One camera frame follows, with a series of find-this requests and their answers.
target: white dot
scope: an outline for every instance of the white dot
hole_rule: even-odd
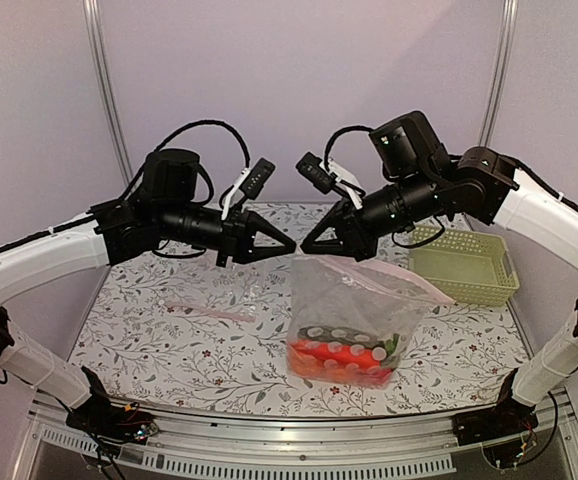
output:
[[[365,347],[363,347],[362,345],[352,345],[349,351],[354,357],[358,357],[363,353],[365,353]]]
[[[320,335],[322,335],[322,332],[324,332],[324,330],[320,327],[310,328],[309,330],[307,330],[307,336],[309,338],[319,337]]]
[[[374,360],[382,362],[385,358],[387,358],[387,351],[382,347],[376,347],[371,351],[371,356]]]
[[[328,348],[331,353],[338,353],[340,350],[342,350],[342,343],[331,342]]]

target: white cable tie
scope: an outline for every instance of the white cable tie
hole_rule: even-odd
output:
[[[42,385],[42,383],[45,380],[47,380],[51,375],[53,375],[53,372],[56,371],[56,359],[53,355],[50,355],[50,356],[51,356],[51,370],[49,370],[49,372],[47,372],[47,374],[44,377],[42,377],[36,383],[31,385],[31,388],[37,389],[40,385]]]

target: white bracket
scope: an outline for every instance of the white bracket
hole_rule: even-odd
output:
[[[225,196],[225,205],[222,207],[222,215],[220,217],[223,222],[229,216],[229,209],[231,208],[231,201],[233,200],[234,195],[236,194],[236,192],[238,191],[240,186],[243,183],[245,183],[245,180],[247,179],[247,177],[249,176],[250,173],[251,173],[251,169],[245,168],[240,173],[240,176],[238,178],[236,178],[236,181],[233,182],[233,185],[232,185],[231,189],[229,190],[229,193],[227,193],[227,195]]]
[[[327,169],[325,168],[324,160],[322,161],[322,163],[320,163],[320,167],[323,170],[327,171]],[[360,182],[358,181],[356,176],[346,168],[334,162],[331,157],[329,157],[329,173],[333,174],[334,180],[337,183],[340,183],[341,180],[344,180],[347,183],[350,183],[358,188],[361,188]],[[344,184],[342,185],[342,187],[346,190],[347,194],[349,195],[349,198],[351,199],[351,202],[353,203],[353,206],[356,207],[356,210],[362,210],[362,198],[360,197],[358,192],[355,191],[353,188],[350,188]]]

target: white robot arm segment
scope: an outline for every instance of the white robot arm segment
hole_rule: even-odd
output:
[[[78,215],[74,220],[83,218]],[[34,240],[0,254],[0,307],[11,298],[71,273],[109,264],[98,222]]]

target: metal frame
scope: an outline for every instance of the metal frame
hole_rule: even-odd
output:
[[[98,80],[98,88],[100,89],[100,96],[102,97],[102,105],[105,110],[105,116],[107,117],[109,133],[116,153],[120,174],[126,186],[129,185],[134,172],[129,161],[127,145],[122,134],[120,117],[118,116],[118,109],[116,107],[113,89],[111,88],[111,78],[109,76],[109,66],[107,64],[107,55],[102,37],[98,1],[83,0],[83,6],[85,10],[85,20],[87,22],[87,32],[89,34],[89,44],[91,46],[91,55],[96,70],[96,79]]]
[[[568,461],[578,479],[577,419],[564,390],[556,392],[556,400],[560,429],[570,444]],[[287,419],[150,404],[141,408],[155,415],[161,433],[144,447],[124,445],[118,463],[185,478],[211,478],[217,475],[210,470],[213,468],[235,469],[239,478],[259,480],[317,480],[317,472],[322,472],[320,478],[324,480],[344,480],[343,471],[348,472],[347,480],[355,478],[355,472],[364,480],[424,478],[439,472],[421,469],[421,465],[442,465],[444,460],[443,468],[450,471],[451,454],[481,448],[481,444],[458,446],[451,427],[453,411],[398,417]],[[549,431],[554,419],[551,401],[541,402],[536,412],[540,422],[537,430]],[[17,462],[20,467],[15,480],[29,479],[41,441],[92,455],[88,438],[65,426],[66,413],[53,398],[39,394],[29,413],[32,427]],[[414,465],[418,465],[418,473],[409,474],[406,469],[414,469]],[[405,474],[385,477],[385,469],[397,467]],[[325,473],[333,471],[340,475]]]
[[[507,65],[511,57],[511,46],[513,44],[513,34],[516,29],[516,14],[518,13],[518,0],[505,0],[502,13],[502,25],[500,27],[500,40],[498,41],[498,53],[496,55],[496,66],[494,69],[491,89],[489,91],[489,101],[485,118],[480,130],[478,145],[486,147],[491,142],[493,128],[496,124],[502,90],[507,75]]]

